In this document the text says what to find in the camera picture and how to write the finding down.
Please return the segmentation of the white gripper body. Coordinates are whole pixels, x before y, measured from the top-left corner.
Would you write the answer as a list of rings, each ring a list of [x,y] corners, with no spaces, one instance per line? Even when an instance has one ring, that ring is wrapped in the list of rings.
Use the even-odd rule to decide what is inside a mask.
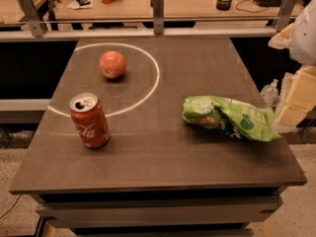
[[[296,18],[290,33],[289,53],[301,64],[316,64],[316,0],[311,0]]]

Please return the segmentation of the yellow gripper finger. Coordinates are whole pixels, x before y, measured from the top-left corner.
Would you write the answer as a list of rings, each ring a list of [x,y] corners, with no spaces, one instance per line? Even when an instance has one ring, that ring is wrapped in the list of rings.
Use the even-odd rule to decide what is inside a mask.
[[[273,36],[269,42],[268,46],[275,49],[285,49],[290,48],[290,34],[292,32],[294,24],[289,24],[278,34]]]
[[[316,66],[302,65],[292,77],[276,123],[297,126],[316,107]]]

